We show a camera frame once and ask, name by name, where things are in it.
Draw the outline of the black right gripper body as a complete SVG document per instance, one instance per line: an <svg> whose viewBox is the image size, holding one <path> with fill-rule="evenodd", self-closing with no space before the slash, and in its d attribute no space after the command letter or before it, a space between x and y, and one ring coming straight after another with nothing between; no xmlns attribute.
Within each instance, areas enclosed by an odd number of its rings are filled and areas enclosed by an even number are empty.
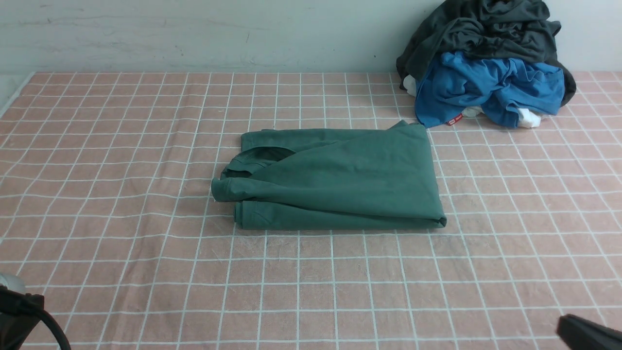
<svg viewBox="0 0 622 350"><path fill-rule="evenodd" d="M620 350L622 332L572 314L558 319L557 336L571 350Z"/></svg>

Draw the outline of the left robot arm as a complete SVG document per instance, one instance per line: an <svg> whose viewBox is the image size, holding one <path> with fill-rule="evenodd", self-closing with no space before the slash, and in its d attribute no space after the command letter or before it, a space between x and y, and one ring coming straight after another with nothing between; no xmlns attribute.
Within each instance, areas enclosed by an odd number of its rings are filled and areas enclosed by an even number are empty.
<svg viewBox="0 0 622 350"><path fill-rule="evenodd" d="M17 276L2 273L1 285L1 313L0 313L0 348L2 350L19 350L25 339L38 325L40 319L29 315L13 315L5 312L4 308L10 306L11 299L7 292L16 292L25 295L35 305L44 308L45 297L38 294L30 294L25 290L25 284Z"/></svg>

